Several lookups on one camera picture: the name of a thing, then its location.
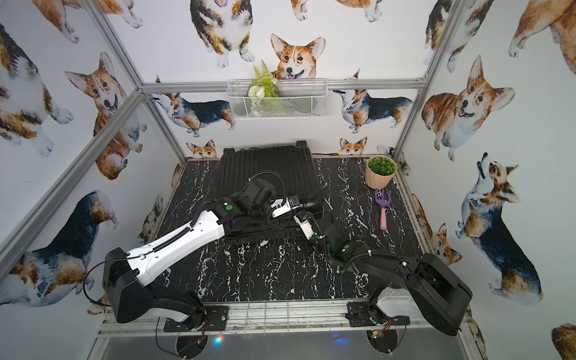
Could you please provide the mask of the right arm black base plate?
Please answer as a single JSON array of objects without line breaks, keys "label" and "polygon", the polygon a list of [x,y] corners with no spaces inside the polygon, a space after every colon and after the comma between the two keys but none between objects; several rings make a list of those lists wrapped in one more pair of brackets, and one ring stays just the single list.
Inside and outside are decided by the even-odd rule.
[{"label": "right arm black base plate", "polygon": [[367,301],[351,301],[346,305],[345,318],[351,327],[408,326],[408,316],[385,315],[375,304]]}]

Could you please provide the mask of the artificial fern with white flower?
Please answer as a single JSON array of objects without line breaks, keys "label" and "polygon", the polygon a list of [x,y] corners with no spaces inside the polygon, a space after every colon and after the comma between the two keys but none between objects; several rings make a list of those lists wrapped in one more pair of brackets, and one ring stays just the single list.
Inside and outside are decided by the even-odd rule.
[{"label": "artificial fern with white flower", "polygon": [[250,84],[247,97],[250,99],[250,112],[255,117],[279,114],[282,110],[280,95],[276,86],[278,80],[264,61],[261,69],[253,66],[256,78]]}]

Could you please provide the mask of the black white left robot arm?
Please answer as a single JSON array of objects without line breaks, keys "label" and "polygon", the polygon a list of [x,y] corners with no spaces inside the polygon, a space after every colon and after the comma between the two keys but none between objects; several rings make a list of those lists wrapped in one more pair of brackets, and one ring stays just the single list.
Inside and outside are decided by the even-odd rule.
[{"label": "black white left robot arm", "polygon": [[124,252],[111,250],[103,266],[103,288],[117,323],[144,316],[164,317],[187,329],[204,327],[209,320],[197,295],[160,294],[152,286],[172,265],[214,241],[251,227],[271,226],[273,218],[305,210],[306,202],[275,187],[258,172],[240,191],[201,203],[192,219],[159,239]]}]

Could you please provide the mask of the black hard-shell suitcase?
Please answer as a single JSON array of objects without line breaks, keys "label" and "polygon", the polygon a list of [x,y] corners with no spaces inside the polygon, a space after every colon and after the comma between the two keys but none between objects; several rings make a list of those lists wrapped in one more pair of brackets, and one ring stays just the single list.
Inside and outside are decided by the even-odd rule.
[{"label": "black hard-shell suitcase", "polygon": [[[248,150],[227,148],[219,160],[212,176],[214,196],[231,197],[241,191],[249,179],[264,182],[274,191],[273,200],[282,197],[310,203],[310,212],[319,214],[323,210],[323,196],[316,174],[316,167],[308,144],[300,140],[292,145],[278,145]],[[257,212],[256,219],[245,222],[237,230],[229,230],[223,237],[238,244],[276,240],[288,237],[301,237],[302,231],[293,220],[294,212],[289,212],[274,220],[271,226],[266,220],[266,210]]]}]

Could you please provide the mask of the peach plastic flower pot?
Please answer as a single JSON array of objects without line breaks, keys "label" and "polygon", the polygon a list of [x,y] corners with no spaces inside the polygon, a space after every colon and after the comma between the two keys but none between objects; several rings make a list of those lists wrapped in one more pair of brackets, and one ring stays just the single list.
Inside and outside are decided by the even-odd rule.
[{"label": "peach plastic flower pot", "polygon": [[381,175],[377,175],[377,174],[371,172],[371,170],[368,168],[368,162],[369,162],[369,160],[371,160],[372,158],[375,158],[375,157],[387,157],[387,156],[382,155],[382,154],[379,154],[379,155],[375,155],[375,156],[373,156],[373,157],[370,157],[370,158],[367,160],[367,166],[366,166],[366,169],[365,169],[365,181],[366,181],[366,184],[367,184],[367,186],[368,186],[369,188],[372,188],[372,189],[383,189],[383,188],[385,188],[385,187],[388,185],[388,183],[390,183],[390,181],[391,181],[391,180],[393,179],[393,177],[396,175],[396,173],[397,173],[397,171],[398,171],[398,166],[397,166],[397,164],[394,162],[395,165],[396,165],[396,167],[397,167],[396,173],[395,173],[394,175],[391,175],[391,176],[381,176]]}]

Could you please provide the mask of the green artificial succulent plant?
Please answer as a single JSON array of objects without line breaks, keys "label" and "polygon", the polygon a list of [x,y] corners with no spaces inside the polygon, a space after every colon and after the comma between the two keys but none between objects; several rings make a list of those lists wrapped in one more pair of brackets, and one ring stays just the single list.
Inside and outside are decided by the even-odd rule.
[{"label": "green artificial succulent plant", "polygon": [[374,157],[368,162],[368,168],[378,176],[392,176],[397,167],[393,160],[388,157]]}]

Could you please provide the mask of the purple pink garden fork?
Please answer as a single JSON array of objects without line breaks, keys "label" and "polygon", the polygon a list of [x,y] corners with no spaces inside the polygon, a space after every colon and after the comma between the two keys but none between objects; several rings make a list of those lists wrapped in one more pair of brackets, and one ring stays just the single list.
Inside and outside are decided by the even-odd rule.
[{"label": "purple pink garden fork", "polygon": [[376,204],[380,207],[380,221],[379,227],[381,230],[388,230],[386,210],[392,204],[391,191],[388,188],[376,189],[374,199]]}]

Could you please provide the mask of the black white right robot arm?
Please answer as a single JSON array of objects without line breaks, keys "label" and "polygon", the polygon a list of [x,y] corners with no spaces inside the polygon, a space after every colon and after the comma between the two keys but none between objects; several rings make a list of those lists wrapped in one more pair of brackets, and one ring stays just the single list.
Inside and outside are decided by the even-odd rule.
[{"label": "black white right robot arm", "polygon": [[294,216],[309,244],[342,273],[367,274],[405,289],[436,330],[455,336],[473,297],[472,290],[437,256],[398,256],[342,238],[327,217],[309,211]]}]

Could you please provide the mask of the aluminium front rail frame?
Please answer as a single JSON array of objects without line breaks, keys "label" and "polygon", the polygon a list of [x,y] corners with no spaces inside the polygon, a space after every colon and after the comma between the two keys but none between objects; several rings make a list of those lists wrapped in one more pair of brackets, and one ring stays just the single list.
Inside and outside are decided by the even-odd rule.
[{"label": "aluminium front rail frame", "polygon": [[102,355],[111,338],[153,338],[181,335],[292,334],[302,332],[344,332],[367,330],[372,333],[387,328],[386,334],[404,329],[429,329],[423,317],[411,316],[409,321],[385,320],[375,322],[368,315],[367,299],[324,299],[282,301],[207,302],[210,322],[197,331],[188,331],[182,324],[153,315],[145,315],[128,323],[119,323],[110,312],[103,312],[103,324],[90,357]]}]

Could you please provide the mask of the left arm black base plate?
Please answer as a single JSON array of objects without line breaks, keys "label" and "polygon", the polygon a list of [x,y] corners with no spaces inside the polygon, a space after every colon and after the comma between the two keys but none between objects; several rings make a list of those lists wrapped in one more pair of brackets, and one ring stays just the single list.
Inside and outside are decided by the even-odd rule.
[{"label": "left arm black base plate", "polygon": [[167,319],[163,327],[166,333],[172,332],[222,332],[227,325],[230,308],[223,305],[209,305],[196,310],[182,322]]}]

